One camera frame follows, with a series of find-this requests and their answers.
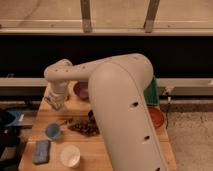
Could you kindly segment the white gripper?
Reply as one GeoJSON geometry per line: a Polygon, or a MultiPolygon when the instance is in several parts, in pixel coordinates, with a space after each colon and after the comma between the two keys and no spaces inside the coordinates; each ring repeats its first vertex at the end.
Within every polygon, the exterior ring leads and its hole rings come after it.
{"type": "MultiPolygon", "coordinates": [[[[50,83],[50,95],[56,100],[66,99],[68,96],[68,83],[67,82],[51,82],[50,83]]],[[[44,100],[53,109],[55,109],[55,106],[49,97],[44,97],[44,100]]]]}

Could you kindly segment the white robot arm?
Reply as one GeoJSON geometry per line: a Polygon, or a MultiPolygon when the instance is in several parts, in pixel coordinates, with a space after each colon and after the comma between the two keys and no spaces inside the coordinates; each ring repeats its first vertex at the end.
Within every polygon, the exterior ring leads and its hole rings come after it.
{"type": "Polygon", "coordinates": [[[142,54],[112,56],[79,65],[63,59],[44,71],[50,104],[60,109],[68,84],[88,84],[89,101],[113,171],[169,171],[144,98],[153,66],[142,54]]]}

